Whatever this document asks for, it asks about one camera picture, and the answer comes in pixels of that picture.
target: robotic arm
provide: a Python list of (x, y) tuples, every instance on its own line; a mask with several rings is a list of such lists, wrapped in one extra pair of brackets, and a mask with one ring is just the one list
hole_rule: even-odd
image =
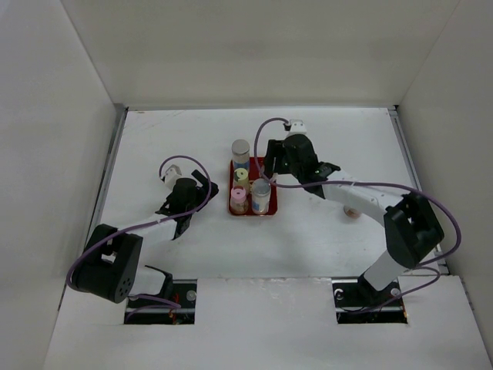
[[(284, 125), (285, 140), (269, 140), (264, 173), (292, 174), (302, 184), (326, 180), (358, 180), (332, 163), (319, 162), (302, 121)], [(357, 289), (374, 301), (398, 276), (415, 268), (440, 241), (444, 232), (428, 200), (415, 193), (396, 195), (375, 187), (318, 185), (304, 188), (322, 199), (359, 210), (385, 229), (387, 250), (357, 281)]]
[[(207, 178), (199, 171), (192, 172), (196, 179), (181, 176), (177, 166), (171, 166), (163, 178), (164, 184), (172, 189), (166, 202), (156, 214), (141, 224), (163, 219), (165, 216), (182, 214), (198, 207), (209, 191)], [(211, 183), (210, 199), (218, 193)], [(151, 227), (135, 230), (132, 234), (120, 234), (101, 248), (94, 250), (72, 274), (72, 283), (80, 290), (93, 293), (109, 301), (120, 303), (129, 295), (148, 294), (167, 299), (169, 280), (173, 277), (154, 267), (139, 267), (139, 256), (143, 248), (180, 237), (189, 227), (192, 215), (166, 220)], [(101, 224), (92, 232), (84, 251), (118, 228)]]

